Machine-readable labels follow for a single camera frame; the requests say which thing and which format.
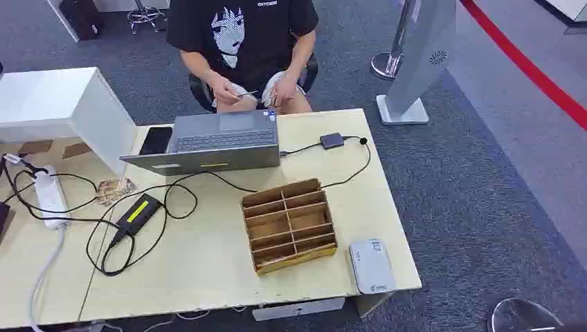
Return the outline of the person's right hand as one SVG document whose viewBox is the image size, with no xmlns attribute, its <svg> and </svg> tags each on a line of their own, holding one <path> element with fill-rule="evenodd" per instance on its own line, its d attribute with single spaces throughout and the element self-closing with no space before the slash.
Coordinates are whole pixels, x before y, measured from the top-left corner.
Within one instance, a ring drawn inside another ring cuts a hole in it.
<svg viewBox="0 0 587 332">
<path fill-rule="evenodd" d="M 233 83 L 216 72 L 211 74 L 208 84 L 219 102 L 232 105 L 241 100 L 233 88 Z"/>
</svg>

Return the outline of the person's left hand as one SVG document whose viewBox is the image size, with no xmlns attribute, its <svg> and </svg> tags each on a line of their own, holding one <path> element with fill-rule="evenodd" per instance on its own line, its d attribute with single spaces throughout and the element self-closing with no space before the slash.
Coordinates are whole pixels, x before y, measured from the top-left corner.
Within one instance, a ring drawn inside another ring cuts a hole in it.
<svg viewBox="0 0 587 332">
<path fill-rule="evenodd" d="M 292 100 L 297 93 L 297 77 L 293 73 L 284 71 L 273 85 L 271 106 L 280 108 L 285 102 Z"/>
</svg>

